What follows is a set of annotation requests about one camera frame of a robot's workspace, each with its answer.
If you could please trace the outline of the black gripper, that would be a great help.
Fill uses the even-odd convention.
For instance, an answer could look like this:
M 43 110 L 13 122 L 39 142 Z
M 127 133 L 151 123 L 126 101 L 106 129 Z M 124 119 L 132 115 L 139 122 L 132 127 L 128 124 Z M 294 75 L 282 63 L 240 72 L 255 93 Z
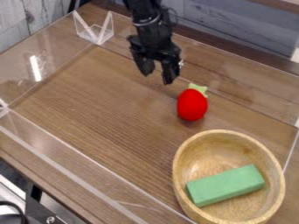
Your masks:
M 136 35 L 130 35 L 130 51 L 140 73 L 147 77 L 155 70 L 155 60 L 163 65 L 163 84 L 180 75 L 182 49 L 174 43 L 174 26 L 168 17 L 134 17 Z

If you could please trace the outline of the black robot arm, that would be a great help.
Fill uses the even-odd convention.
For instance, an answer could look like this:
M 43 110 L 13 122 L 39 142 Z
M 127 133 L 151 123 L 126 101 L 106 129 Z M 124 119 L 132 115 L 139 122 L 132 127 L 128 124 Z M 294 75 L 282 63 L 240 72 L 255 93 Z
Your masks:
M 182 48 L 174 43 L 172 21 L 168 8 L 162 0 L 123 0 L 131 12 L 136 35 L 130 35 L 130 51 L 143 76 L 155 70 L 155 62 L 162 63 L 163 84 L 174 83 L 180 76 Z

